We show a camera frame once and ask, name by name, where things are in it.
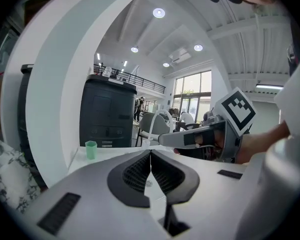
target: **person's arm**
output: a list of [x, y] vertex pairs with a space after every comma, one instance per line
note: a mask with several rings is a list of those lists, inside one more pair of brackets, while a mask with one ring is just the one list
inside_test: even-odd
[[[268, 132], [260, 134], [245, 134], [242, 137], [241, 147], [236, 156], [237, 164], [244, 164], [250, 161], [254, 154], [266, 152], [268, 148], [277, 141], [287, 138], [290, 135], [288, 126], [285, 121], [274, 127]], [[205, 140], [201, 134], [195, 136], [195, 143], [204, 145]], [[220, 130], [214, 131], [214, 142], [217, 148], [223, 148], [225, 134]]]
[[266, 152], [272, 144], [287, 138], [289, 135], [290, 132], [285, 121], [265, 133], [243, 135], [242, 144], [236, 156], [236, 163], [249, 162], [254, 154]]

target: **ceiling beam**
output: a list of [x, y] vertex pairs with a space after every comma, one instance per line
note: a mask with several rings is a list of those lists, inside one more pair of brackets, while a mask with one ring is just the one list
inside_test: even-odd
[[149, 33], [150, 29], [153, 27], [153, 25], [155, 24], [156, 21], [157, 21], [157, 18], [155, 18], [155, 17], [151, 18], [150, 22], [146, 25], [146, 27], [140, 34], [138, 40], [135, 42], [136, 46], [139, 46], [139, 44], [142, 42], [142, 40], [145, 38], [145, 36], [147, 36], [147, 34]]
[[261, 24], [261, 17], [258, 14], [255, 14], [255, 22], [256, 22], [256, 31], [257, 31], [257, 56], [256, 56], [256, 81], [258, 80], [259, 72], [262, 69], [262, 62], [264, 60], [264, 52], [265, 52], [265, 38], [264, 38], [264, 29], [262, 28]]
[[289, 79], [288, 74], [275, 74], [275, 73], [241, 73], [241, 74], [229, 74], [230, 81], [237, 80], [257, 80], [260, 81], [277, 81], [277, 82], [287, 82]]
[[[285, 16], [264, 16], [259, 17], [259, 25], [261, 29], [271, 29], [279, 27], [290, 27], [290, 19]], [[224, 38], [230, 35], [257, 30], [255, 18], [240, 20], [227, 25], [217, 27], [207, 32], [212, 40]]]
[[214, 61], [215, 66], [219, 70], [222, 79], [224, 81], [225, 88], [230, 91], [231, 85], [228, 79], [228, 73], [225, 65], [214, 45], [212, 40], [209, 38], [204, 25], [206, 20], [189, 0], [148, 0], [155, 4], [159, 8], [163, 8], [167, 14], [173, 14], [178, 17], [180, 22], [189, 29], [192, 34], [199, 38], [200, 41], [205, 45], [206, 49], [209, 51], [211, 57], [210, 60]]
[[168, 40], [170, 37], [171, 37], [171, 35], [174, 33], [174, 32], [176, 32], [176, 31], [178, 31], [178, 29], [180, 28], [181, 26], [179, 26], [179, 27], [177, 27], [177, 28], [175, 28], [173, 31], [171, 31], [165, 38], [163, 38], [151, 51], [149, 51], [149, 53], [148, 53], [148, 56], [155, 50], [155, 49], [157, 49], [160, 45], [162, 45], [166, 40]]
[[124, 23], [122, 25], [122, 28], [121, 28], [121, 32], [120, 32], [120, 35], [119, 35], [119, 38], [118, 38], [118, 42], [121, 42], [123, 37], [124, 37], [124, 34], [127, 30], [127, 27], [128, 27], [128, 24], [129, 24], [129, 21], [131, 20], [131, 17], [132, 15], [134, 14], [136, 8], [137, 8], [137, 4], [138, 4], [139, 0], [133, 0], [130, 8], [129, 8], [129, 11], [125, 17], [125, 20], [124, 20]]
[[276, 94], [245, 92], [244, 93], [252, 102], [268, 102], [275, 103]]

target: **black rectangular slot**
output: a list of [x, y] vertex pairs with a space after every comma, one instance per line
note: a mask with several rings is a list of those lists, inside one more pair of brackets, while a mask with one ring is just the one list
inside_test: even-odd
[[237, 180], [240, 180], [241, 177], [242, 177], [242, 173], [233, 172], [233, 171], [229, 171], [229, 170], [220, 170], [217, 173], [221, 174], [223, 176], [227, 176], [227, 177], [230, 177], [230, 178], [237, 179]]
[[50, 234], [56, 235], [80, 198], [80, 195], [66, 193], [37, 225]]

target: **white ceiling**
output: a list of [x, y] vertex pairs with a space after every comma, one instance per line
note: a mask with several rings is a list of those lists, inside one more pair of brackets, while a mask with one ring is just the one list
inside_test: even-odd
[[[164, 7], [165, 0], [134, 0], [113, 22], [103, 42], [117, 42], [126, 49], [138, 46], [138, 53], [153, 60], [164, 75], [213, 59], [218, 68], [225, 68], [231, 87], [238, 86], [244, 92], [257, 93], [255, 86], [259, 82], [283, 85], [287, 81], [286, 50], [292, 37], [288, 13], [279, 5], [260, 8], [257, 20], [252, 6], [246, 3], [174, 1], [176, 4], [179, 1], [178, 6], [195, 16], [193, 20], [202, 34], [194, 31], [197, 25], [193, 27], [187, 15], [181, 15], [177, 7], [175, 10], [168, 5]], [[153, 16], [153, 10], [158, 7], [165, 9], [162, 19]], [[194, 51], [196, 43], [205, 49]], [[169, 56], [182, 48], [191, 57], [180, 64], [172, 63]], [[171, 66], [164, 68], [165, 62]]]
[[99, 54], [100, 54], [100, 60], [98, 60], [97, 55], [95, 55], [94, 58], [94, 64], [96, 65], [98, 65], [99, 63], [103, 63], [104, 66], [111, 67], [112, 69], [116, 69], [119, 71], [124, 69], [124, 72], [126, 73], [131, 73], [134, 69], [138, 68], [138, 65], [134, 64], [130, 60], [127, 62], [126, 66], [124, 66], [125, 64], [124, 58], [113, 57], [102, 53]]

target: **glass door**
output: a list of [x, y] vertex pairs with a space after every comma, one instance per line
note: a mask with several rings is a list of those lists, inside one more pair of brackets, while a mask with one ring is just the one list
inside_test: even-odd
[[189, 113], [193, 117], [193, 120], [196, 121], [196, 116], [198, 113], [198, 101], [199, 98], [197, 97], [183, 98], [181, 103], [180, 115], [182, 112]]
[[182, 112], [188, 113], [188, 106], [189, 106], [189, 98], [183, 98], [181, 102], [181, 111], [180, 111], [180, 116]]
[[189, 103], [188, 113], [193, 117], [193, 121], [196, 121], [197, 109], [198, 108], [198, 98], [191, 98]]

